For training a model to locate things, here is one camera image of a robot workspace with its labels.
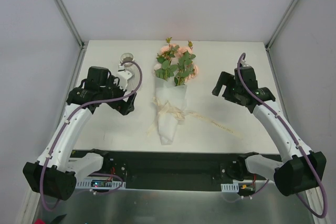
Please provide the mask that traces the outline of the cream ribbon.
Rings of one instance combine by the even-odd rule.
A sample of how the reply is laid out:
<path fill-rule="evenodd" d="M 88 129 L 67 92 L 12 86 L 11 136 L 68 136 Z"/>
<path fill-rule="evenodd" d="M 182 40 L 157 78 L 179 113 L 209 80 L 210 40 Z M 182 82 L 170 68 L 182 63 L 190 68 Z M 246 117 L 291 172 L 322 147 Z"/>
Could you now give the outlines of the cream ribbon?
<path fill-rule="evenodd" d="M 179 123 L 183 123 L 185 121 L 186 116 L 190 115 L 196 119 L 199 119 L 201 121 L 210 123 L 222 130 L 224 130 L 225 132 L 239 138 L 242 139 L 243 135 L 241 133 L 239 133 L 238 131 L 235 131 L 233 129 L 230 129 L 228 126 L 225 126 L 223 124 L 220 124 L 219 122 L 210 119 L 206 116 L 203 116 L 199 113 L 193 112 L 193 111 L 182 111 L 181 109 L 172 106 L 169 101 L 165 102 L 164 104 L 162 104 L 159 99 L 157 97 L 153 97 L 153 101 L 152 103 L 154 105 L 156 105 L 156 107 L 158 108 L 158 112 L 157 115 L 155 117 L 155 120 L 153 121 L 153 123 L 150 125 L 150 127 L 148 128 L 148 130 L 146 131 L 147 136 L 149 136 L 155 129 L 156 126 L 158 126 L 158 122 L 159 122 L 159 118 L 165 114 L 171 114 Z"/>

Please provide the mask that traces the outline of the white wrapping paper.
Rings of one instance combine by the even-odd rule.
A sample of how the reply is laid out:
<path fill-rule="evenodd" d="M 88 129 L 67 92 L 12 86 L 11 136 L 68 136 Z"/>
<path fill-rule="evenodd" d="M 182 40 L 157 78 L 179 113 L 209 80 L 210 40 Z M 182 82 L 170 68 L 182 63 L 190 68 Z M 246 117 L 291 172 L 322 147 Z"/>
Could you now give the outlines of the white wrapping paper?
<path fill-rule="evenodd" d="M 176 86 L 173 80 L 155 78 L 154 104 L 157 109 L 157 132 L 162 145 L 171 145 L 177 126 L 185 120 L 187 86 Z"/>

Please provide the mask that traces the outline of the pink flowers with green leaves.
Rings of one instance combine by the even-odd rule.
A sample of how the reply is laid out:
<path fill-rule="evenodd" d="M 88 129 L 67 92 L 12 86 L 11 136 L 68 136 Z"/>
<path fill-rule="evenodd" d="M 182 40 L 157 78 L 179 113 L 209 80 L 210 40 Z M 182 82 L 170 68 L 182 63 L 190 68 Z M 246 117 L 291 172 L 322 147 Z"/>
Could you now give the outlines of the pink flowers with green leaves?
<path fill-rule="evenodd" d="M 187 46 L 172 43 L 172 37 L 166 38 L 163 46 L 156 55 L 153 73 L 157 78 L 165 81 L 173 80 L 175 86 L 185 85 L 199 74 L 199 67 L 194 60 L 193 43 L 188 41 Z"/>

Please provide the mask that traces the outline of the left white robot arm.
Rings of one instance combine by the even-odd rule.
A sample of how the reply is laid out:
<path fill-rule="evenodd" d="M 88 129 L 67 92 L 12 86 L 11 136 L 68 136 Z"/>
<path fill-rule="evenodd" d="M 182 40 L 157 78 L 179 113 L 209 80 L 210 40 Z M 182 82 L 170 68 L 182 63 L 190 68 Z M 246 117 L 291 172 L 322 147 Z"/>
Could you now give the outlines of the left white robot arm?
<path fill-rule="evenodd" d="M 34 163 L 27 162 L 23 174 L 36 193 L 67 200 L 77 182 L 96 172 L 99 176 L 110 173 L 107 153 L 93 150 L 83 158 L 70 162 L 70 156 L 85 124 L 96 108 L 106 103 L 122 115 L 134 110 L 136 92 L 128 93 L 128 84 L 134 73 L 119 66 L 115 75 L 104 67 L 92 66 L 80 85 L 73 88 L 66 100 L 62 119 L 48 146 Z"/>

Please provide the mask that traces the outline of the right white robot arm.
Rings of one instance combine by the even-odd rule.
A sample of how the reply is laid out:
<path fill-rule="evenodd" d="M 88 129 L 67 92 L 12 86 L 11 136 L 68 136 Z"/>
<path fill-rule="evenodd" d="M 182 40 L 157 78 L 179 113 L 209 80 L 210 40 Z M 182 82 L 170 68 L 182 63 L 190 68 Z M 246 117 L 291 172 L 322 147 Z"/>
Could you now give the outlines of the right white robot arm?
<path fill-rule="evenodd" d="M 268 88 L 258 86 L 252 67 L 235 69 L 234 74 L 221 72 L 212 94 L 218 96 L 221 90 L 226 101 L 246 107 L 263 125 L 281 158 L 278 162 L 256 152 L 241 154 L 226 169 L 230 178 L 242 181 L 260 175 L 273 181 L 284 196 L 319 186 L 326 157 L 314 152 L 281 117 L 275 96 Z"/>

